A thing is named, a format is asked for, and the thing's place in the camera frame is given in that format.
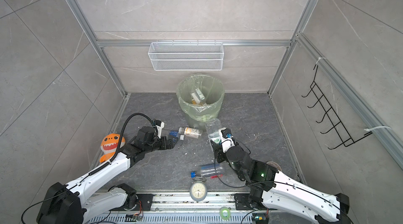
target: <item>wall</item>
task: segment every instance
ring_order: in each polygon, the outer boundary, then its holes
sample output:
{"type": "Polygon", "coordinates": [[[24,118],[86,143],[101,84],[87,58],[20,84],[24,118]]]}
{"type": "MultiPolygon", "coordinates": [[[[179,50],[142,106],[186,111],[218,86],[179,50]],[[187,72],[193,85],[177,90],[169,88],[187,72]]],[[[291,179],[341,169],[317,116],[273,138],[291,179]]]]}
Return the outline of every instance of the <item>wall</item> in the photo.
{"type": "MultiPolygon", "coordinates": [[[[403,117],[402,6],[399,0],[319,0],[304,31],[397,134],[403,117]]],[[[403,171],[375,136],[328,149],[341,142],[335,130],[320,133],[331,124],[327,118],[316,122],[324,115],[319,104],[307,107],[315,104],[315,96],[302,97],[310,90],[314,66],[297,45],[272,96],[307,184],[348,195],[354,223],[401,223],[403,207],[396,200],[403,196],[403,171]]],[[[361,138],[367,127],[360,117],[321,70],[316,81],[353,139],[361,138]]]]}
{"type": "MultiPolygon", "coordinates": [[[[307,0],[78,0],[98,39],[290,39],[307,0]]],[[[154,71],[143,47],[105,48],[128,92],[174,92],[194,71],[154,71]]],[[[226,47],[228,92],[266,92],[285,48],[226,47]]]]}
{"type": "Polygon", "coordinates": [[[65,0],[0,0],[1,223],[88,171],[121,99],[65,0]]]}

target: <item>trash can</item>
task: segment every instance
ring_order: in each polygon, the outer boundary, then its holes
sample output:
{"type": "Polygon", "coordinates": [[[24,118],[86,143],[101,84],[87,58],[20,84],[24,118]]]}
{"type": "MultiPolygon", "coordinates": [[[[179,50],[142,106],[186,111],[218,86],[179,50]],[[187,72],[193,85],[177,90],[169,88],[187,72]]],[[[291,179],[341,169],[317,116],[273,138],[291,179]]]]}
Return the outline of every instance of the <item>trash can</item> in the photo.
{"type": "Polygon", "coordinates": [[[210,75],[195,74],[178,85],[177,96],[189,127],[205,131],[204,122],[219,115],[224,100],[224,85],[210,75]],[[206,97],[206,105],[192,104],[191,92],[196,88],[206,97]]]}

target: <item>marble floor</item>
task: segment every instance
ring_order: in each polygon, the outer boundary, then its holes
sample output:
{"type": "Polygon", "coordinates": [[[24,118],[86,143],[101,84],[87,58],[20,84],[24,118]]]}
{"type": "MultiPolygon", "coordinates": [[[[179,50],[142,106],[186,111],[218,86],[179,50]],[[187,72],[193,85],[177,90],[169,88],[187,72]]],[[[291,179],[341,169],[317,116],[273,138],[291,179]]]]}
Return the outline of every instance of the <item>marble floor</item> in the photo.
{"type": "MultiPolygon", "coordinates": [[[[136,112],[164,121],[164,129],[178,130],[179,127],[187,126],[174,93],[132,94],[117,127],[118,132],[126,118],[136,112]]],[[[248,146],[253,159],[275,161],[285,174],[298,180],[275,111],[266,94],[225,94],[219,119],[223,126],[230,128],[233,135],[248,146]]],[[[139,128],[148,124],[143,117],[133,117],[126,126],[124,137],[131,139],[139,128]]],[[[172,150],[146,154],[143,160],[109,181],[104,188],[127,183],[138,191],[187,191],[192,183],[190,172],[213,162],[214,155],[204,133],[200,139],[179,141],[172,150]]],[[[232,186],[245,184],[228,165],[222,165],[225,172],[222,178],[224,182],[232,186]]],[[[207,187],[209,191],[234,190],[217,179],[207,181],[207,187]]]]}

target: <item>orange plush toy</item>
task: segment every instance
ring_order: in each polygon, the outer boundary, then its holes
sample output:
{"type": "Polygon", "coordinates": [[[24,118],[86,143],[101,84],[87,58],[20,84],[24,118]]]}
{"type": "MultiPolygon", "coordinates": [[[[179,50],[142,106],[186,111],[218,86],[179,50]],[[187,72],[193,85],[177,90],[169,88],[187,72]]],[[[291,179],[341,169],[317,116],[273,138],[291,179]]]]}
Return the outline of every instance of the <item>orange plush toy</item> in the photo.
{"type": "MultiPolygon", "coordinates": [[[[113,154],[116,151],[116,148],[118,147],[119,137],[120,137],[119,134],[114,134],[114,133],[105,136],[105,138],[103,139],[103,141],[101,143],[101,150],[103,151],[103,153],[105,153],[105,155],[103,155],[99,159],[100,163],[107,161],[108,159],[110,159],[113,156],[113,154]]],[[[124,137],[122,137],[122,142],[120,143],[120,147],[123,147],[125,143],[126,143],[126,141],[125,141],[124,137]]]]}

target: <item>white zip tie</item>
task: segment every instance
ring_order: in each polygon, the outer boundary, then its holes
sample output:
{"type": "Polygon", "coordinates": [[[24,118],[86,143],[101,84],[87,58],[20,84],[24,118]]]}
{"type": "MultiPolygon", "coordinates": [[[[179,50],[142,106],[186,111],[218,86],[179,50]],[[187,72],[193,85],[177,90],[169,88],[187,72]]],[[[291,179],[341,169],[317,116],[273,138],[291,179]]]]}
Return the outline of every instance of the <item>white zip tie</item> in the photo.
{"type": "Polygon", "coordinates": [[[321,57],[319,57],[319,58],[318,58],[318,61],[316,61],[315,65],[317,65],[317,64],[318,64],[318,62],[319,62],[321,59],[325,59],[325,58],[321,58],[321,57]]]}
{"type": "Polygon", "coordinates": [[[376,127],[373,127],[373,128],[365,128],[364,130],[367,131],[367,132],[369,132],[369,131],[372,131],[372,130],[376,130],[377,128],[388,128],[388,129],[392,129],[392,128],[389,127],[389,126],[376,126],[376,127]]]}

